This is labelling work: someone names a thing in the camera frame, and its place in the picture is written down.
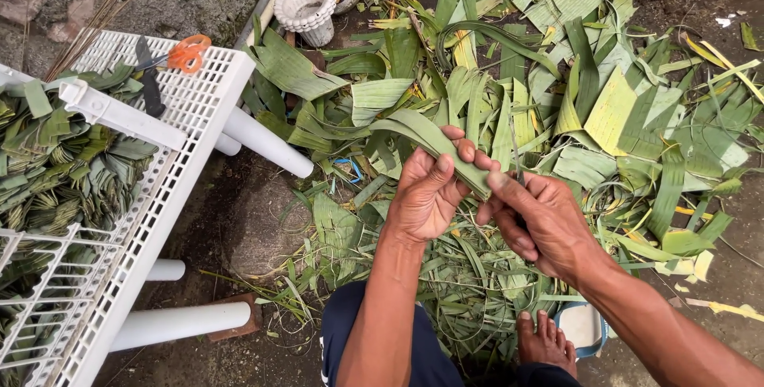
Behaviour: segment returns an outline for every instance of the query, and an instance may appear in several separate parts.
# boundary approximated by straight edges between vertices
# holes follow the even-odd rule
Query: hand
[[[513,175],[488,175],[493,194],[478,211],[477,223],[486,224],[493,217],[515,253],[535,262],[544,274],[575,283],[581,272],[606,253],[592,236],[573,193],[552,177],[526,172],[526,187],[522,187]],[[527,231],[517,226],[516,213],[526,221]]]
[[[453,141],[463,161],[474,162],[485,171],[498,171],[499,162],[476,150],[472,141],[464,139],[463,130],[455,126],[443,126],[441,130]],[[435,159],[417,147],[403,164],[385,229],[407,243],[426,243],[445,232],[456,206],[469,193],[470,188],[454,175],[451,156]]]

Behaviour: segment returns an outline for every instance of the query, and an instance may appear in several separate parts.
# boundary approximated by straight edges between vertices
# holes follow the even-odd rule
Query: person
[[[476,221],[493,218],[515,253],[584,296],[661,386],[764,385],[764,371],[616,264],[592,236],[565,183],[526,173],[522,187],[461,129],[442,130],[463,161],[490,171],[493,194],[478,207]],[[329,387],[464,385],[415,295],[426,243],[444,233],[469,192],[454,176],[450,156],[435,159],[420,147],[406,160],[368,281],[338,288],[326,305],[322,378]],[[516,214],[526,229],[516,225]],[[547,314],[540,311],[536,321],[528,312],[516,321],[518,384],[579,385],[573,344]]]

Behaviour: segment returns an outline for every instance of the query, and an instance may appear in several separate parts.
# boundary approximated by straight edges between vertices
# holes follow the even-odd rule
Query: white plastic leg
[[[242,149],[242,144],[224,133],[221,133],[215,141],[215,150],[226,156],[235,156]]]
[[[313,162],[290,147],[260,122],[239,108],[234,108],[223,132],[262,157],[304,178],[313,172]]]
[[[233,329],[247,323],[250,313],[247,302],[131,312],[109,351]]]
[[[177,281],[186,273],[183,260],[157,259],[148,272],[146,281]]]

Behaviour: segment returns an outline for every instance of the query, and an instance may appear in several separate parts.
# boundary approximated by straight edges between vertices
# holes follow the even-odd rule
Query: black knife handle
[[[162,103],[156,68],[144,70],[144,74],[140,76],[140,82],[144,85],[146,113],[154,118],[160,117],[167,107]]]

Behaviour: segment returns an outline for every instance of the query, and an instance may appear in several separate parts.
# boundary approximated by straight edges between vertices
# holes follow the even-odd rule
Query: pile of leaf scraps
[[[327,73],[270,30],[249,50],[257,73],[244,101],[321,167],[295,191],[294,204],[313,220],[301,252],[284,263],[293,287],[281,297],[316,292],[319,277],[330,289],[368,277],[402,163],[415,146],[452,152],[436,128],[446,124],[504,171],[515,166],[513,125],[521,167],[567,183],[625,270],[706,281],[709,250],[733,221],[706,211],[740,191],[742,174],[760,171],[743,166],[764,148],[764,129],[752,124],[764,100],[758,60],[736,66],[692,33],[631,26],[633,0],[375,4],[387,18],[371,24],[383,30],[352,35],[358,47],[323,51]],[[528,24],[480,20],[513,12]],[[301,98],[288,114],[282,91]],[[470,165],[456,169],[474,195],[428,244],[417,300],[447,353],[503,360],[515,349],[520,311],[553,312],[583,298],[526,264],[495,226],[476,225],[484,177]],[[341,198],[339,188],[355,196]],[[672,226],[677,211],[691,216],[685,227]],[[301,275],[295,265],[304,265]]]
[[[119,63],[114,72],[82,73],[91,88],[127,100],[140,95],[142,85],[130,74],[133,67]],[[0,224],[5,229],[33,235],[64,236],[69,226],[111,231],[138,196],[139,182],[158,148],[140,139],[85,122],[80,114],[64,109],[58,97],[62,81],[31,80],[25,84],[0,86]],[[82,230],[78,238],[103,240],[104,234]],[[2,247],[8,245],[2,238]],[[0,275],[0,300],[29,298],[48,263],[59,249],[57,241],[22,240]],[[34,347],[53,339],[66,313],[56,298],[71,298],[81,286],[82,265],[96,260],[96,249],[71,244],[56,275],[45,284],[45,303],[27,317],[6,361],[35,357]],[[0,342],[5,341],[24,305],[0,307]],[[30,366],[2,371],[0,384],[20,385]]]

